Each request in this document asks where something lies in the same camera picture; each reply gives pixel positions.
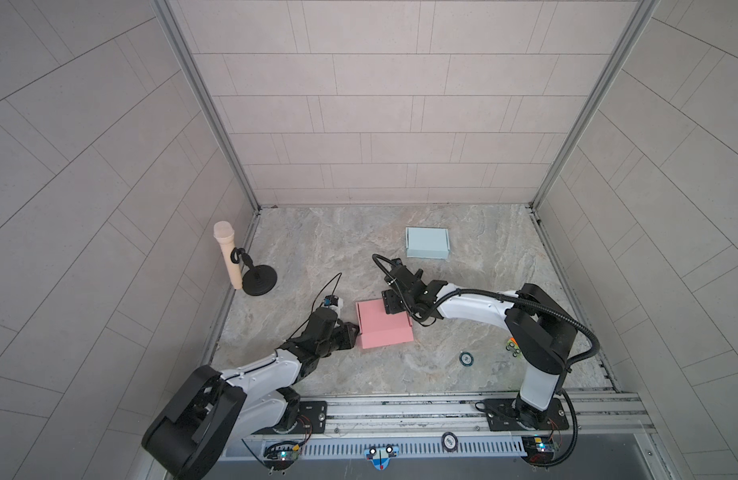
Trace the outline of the pink paper box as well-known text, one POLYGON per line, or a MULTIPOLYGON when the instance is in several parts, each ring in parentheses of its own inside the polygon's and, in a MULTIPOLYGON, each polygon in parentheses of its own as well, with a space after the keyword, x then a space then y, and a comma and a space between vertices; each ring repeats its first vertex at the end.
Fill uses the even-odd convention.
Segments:
POLYGON ((406 312, 388 314, 381 299, 360 301, 355 307, 359 348, 367 350, 414 341, 412 320, 406 312))

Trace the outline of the light blue paper box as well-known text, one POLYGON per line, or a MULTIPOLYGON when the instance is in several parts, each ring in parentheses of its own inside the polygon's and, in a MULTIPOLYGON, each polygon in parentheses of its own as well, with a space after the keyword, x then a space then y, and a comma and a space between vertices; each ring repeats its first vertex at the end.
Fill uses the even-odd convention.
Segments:
POLYGON ((409 258, 446 260, 451 251, 446 228, 407 227, 405 244, 409 258))

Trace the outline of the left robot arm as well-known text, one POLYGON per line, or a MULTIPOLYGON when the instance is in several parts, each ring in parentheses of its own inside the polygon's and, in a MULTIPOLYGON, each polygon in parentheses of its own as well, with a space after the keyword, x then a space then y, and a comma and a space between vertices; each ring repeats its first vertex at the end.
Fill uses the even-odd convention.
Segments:
POLYGON ((300 396, 293 385, 321 359, 355 347, 359 326, 319 307, 305 330, 274 352, 245 366, 196 368, 145 431, 142 448, 175 479, 201 479, 230 439, 276 427, 293 427, 300 396))

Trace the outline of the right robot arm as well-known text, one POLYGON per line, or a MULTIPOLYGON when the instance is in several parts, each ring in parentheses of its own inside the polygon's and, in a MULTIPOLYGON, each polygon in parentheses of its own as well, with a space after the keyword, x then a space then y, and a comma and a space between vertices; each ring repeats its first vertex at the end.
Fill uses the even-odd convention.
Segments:
POLYGON ((495 293, 441 280, 425 283, 421 272, 411 272, 398 259, 381 270, 400 305, 420 324, 430 318, 469 320, 507 330, 528 362, 513 416, 527 428, 547 427, 548 410, 566 376, 577 336, 552 298, 534 284, 495 293))

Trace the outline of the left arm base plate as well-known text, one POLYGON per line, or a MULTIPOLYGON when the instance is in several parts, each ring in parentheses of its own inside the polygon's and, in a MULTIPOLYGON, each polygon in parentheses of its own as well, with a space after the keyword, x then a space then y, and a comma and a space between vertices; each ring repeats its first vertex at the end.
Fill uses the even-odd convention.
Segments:
POLYGON ((276 425, 260 429, 255 435, 323 434, 326 430, 327 409, 326 401, 301 401, 298 416, 289 429, 276 425))

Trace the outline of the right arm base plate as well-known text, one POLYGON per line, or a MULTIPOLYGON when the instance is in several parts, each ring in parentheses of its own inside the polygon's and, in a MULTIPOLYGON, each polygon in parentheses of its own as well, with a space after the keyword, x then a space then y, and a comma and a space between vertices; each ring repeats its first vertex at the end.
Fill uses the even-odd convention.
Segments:
POLYGON ((476 408, 486 415, 491 431, 550 431, 552 427, 570 429, 570 415, 558 397, 551 400, 548 409, 542 414, 530 408, 521 410, 515 403, 515 399, 485 399, 478 402, 476 408))

